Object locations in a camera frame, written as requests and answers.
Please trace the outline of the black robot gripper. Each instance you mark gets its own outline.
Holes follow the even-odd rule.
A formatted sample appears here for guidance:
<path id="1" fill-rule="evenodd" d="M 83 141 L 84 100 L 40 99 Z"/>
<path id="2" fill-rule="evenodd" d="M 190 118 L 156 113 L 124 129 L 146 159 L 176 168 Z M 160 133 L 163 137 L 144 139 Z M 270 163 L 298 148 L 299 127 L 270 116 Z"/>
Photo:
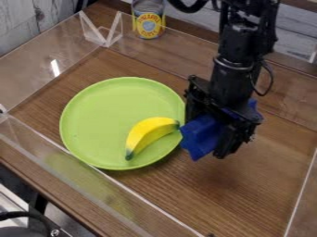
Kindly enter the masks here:
<path id="1" fill-rule="evenodd" d="M 211 106 L 242 110 L 255 92 L 261 62 L 233 62 L 221 56 L 213 58 L 210 80 L 196 75 L 188 77 L 186 90 L 186 122 L 202 116 L 214 116 Z M 249 143 L 258 126 L 247 120 L 215 120 L 219 128 L 213 155 L 218 159 L 234 154 L 243 143 Z"/>

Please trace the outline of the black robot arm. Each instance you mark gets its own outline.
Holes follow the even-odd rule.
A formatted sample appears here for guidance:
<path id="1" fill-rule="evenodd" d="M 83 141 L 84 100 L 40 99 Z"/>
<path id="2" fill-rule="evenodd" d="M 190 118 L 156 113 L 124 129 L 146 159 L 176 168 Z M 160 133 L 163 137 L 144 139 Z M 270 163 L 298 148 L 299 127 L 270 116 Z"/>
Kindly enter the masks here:
<path id="1" fill-rule="evenodd" d="M 262 115 L 254 95 L 258 76 L 270 66 L 279 0 L 222 0 L 219 46 L 209 80 L 188 77 L 186 124 L 180 146 L 196 160 L 211 154 L 222 159 L 253 140 Z"/>

